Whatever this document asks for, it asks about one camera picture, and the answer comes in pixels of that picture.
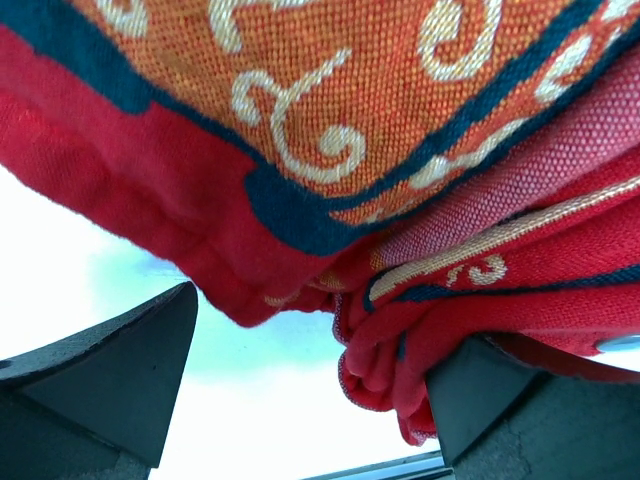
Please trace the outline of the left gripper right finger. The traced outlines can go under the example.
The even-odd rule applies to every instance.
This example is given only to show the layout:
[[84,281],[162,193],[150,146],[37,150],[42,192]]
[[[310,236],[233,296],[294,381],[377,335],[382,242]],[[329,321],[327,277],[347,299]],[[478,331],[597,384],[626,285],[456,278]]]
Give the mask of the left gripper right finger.
[[639,375],[521,335],[467,338],[425,378],[458,479],[636,479]]

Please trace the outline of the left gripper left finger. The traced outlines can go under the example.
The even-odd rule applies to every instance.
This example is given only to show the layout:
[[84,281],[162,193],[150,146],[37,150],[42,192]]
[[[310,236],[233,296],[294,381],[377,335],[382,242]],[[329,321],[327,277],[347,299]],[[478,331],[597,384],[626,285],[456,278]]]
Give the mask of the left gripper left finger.
[[1,362],[4,479],[146,479],[194,335],[190,282]]

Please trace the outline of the red printed pillowcase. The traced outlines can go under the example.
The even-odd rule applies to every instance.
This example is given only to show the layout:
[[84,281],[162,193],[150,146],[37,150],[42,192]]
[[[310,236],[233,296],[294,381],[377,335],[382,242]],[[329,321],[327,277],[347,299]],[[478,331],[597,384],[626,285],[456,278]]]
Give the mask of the red printed pillowcase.
[[1,163],[241,326],[332,313],[411,445],[466,337],[639,330],[635,1],[5,1]]

